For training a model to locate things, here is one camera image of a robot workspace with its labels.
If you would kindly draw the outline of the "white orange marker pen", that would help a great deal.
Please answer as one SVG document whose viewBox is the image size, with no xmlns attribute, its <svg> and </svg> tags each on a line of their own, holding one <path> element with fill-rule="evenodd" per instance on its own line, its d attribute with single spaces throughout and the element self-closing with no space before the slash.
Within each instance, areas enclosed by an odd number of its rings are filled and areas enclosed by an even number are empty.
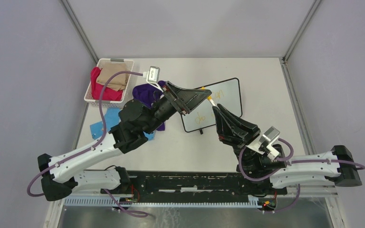
<svg viewBox="0 0 365 228">
<path fill-rule="evenodd" d="M 216 107 L 216 103 L 213 101 L 213 99 L 209 96 L 207 97 L 207 100 L 211 103 L 212 106 Z"/>
</svg>

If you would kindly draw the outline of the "black framed whiteboard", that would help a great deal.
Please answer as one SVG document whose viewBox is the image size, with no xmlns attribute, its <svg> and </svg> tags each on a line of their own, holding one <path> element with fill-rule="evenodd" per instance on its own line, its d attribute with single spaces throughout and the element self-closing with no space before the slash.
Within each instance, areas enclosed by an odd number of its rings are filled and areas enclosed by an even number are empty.
<svg viewBox="0 0 365 228">
<path fill-rule="evenodd" d="M 240 93 L 240 81 L 231 78 L 204 86 L 212 91 L 211 98 L 217 104 L 223 105 L 234 115 L 242 116 L 242 102 Z M 187 133 L 215 125 L 215 117 L 209 101 L 202 102 L 190 114 L 182 115 L 182 124 Z"/>
</svg>

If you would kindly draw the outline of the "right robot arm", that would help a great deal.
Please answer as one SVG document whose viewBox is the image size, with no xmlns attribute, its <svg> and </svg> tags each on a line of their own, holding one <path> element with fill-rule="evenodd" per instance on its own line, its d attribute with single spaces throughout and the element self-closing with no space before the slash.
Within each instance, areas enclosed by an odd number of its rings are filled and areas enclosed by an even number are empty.
<svg viewBox="0 0 365 228">
<path fill-rule="evenodd" d="M 221 104 L 212 104 L 220 142 L 231 146 L 244 179 L 255 183 L 267 194 L 292 184 L 330 181 L 338 187 L 357 187 L 362 182 L 359 171 L 365 166 L 354 161 L 343 145 L 313 155 L 294 155 L 294 147 L 280 137 L 274 126 L 265 132 L 234 115 Z"/>
</svg>

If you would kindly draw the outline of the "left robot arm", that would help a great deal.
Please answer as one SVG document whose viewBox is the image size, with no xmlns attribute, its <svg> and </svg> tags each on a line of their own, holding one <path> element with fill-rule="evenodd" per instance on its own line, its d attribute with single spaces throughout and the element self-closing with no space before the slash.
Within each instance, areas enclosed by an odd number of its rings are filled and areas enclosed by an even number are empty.
<svg viewBox="0 0 365 228">
<path fill-rule="evenodd" d="M 87 180 L 84 174 L 86 168 L 137 149 L 148 141 L 147 134 L 171 116 L 191 113 L 212 94 L 209 89 L 184 89 L 169 81 L 165 82 L 162 90 L 163 96 L 152 107 L 137 99 L 128 101 L 118 114 L 120 122 L 105 130 L 96 141 L 59 156 L 40 155 L 37 161 L 39 176 L 42 177 L 42 195 L 46 200 L 60 200 L 74 191 L 89 187 L 126 193 L 130 189 L 130 180 L 125 173 L 115 171 L 115 178 L 104 174 L 102 178 Z"/>
</svg>

